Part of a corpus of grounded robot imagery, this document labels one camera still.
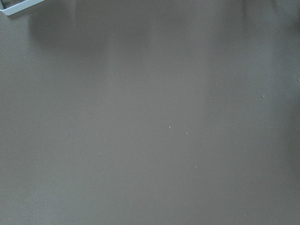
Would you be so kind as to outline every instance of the gray floor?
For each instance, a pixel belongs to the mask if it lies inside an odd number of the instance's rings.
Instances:
[[[0,15],[0,224],[300,224],[298,8],[47,0]]]

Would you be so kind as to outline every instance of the white metal frame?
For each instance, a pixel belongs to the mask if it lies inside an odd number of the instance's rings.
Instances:
[[[11,7],[4,8],[1,1],[0,1],[0,11],[3,12],[5,15],[12,15],[14,13],[17,13],[23,9],[26,9],[30,6],[33,6],[35,4],[38,4],[44,0],[25,0],[23,2],[20,2],[18,4],[15,4]]]

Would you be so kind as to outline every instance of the smooth gray tabletop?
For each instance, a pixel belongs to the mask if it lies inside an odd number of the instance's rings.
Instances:
[[[1,14],[0,224],[299,225],[299,8]]]

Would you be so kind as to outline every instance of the floor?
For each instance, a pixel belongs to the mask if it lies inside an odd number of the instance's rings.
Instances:
[[[300,224],[299,8],[1,14],[0,224]]]

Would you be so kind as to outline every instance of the gray surface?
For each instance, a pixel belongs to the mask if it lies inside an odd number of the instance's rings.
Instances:
[[[297,2],[1,15],[0,224],[300,224]]]

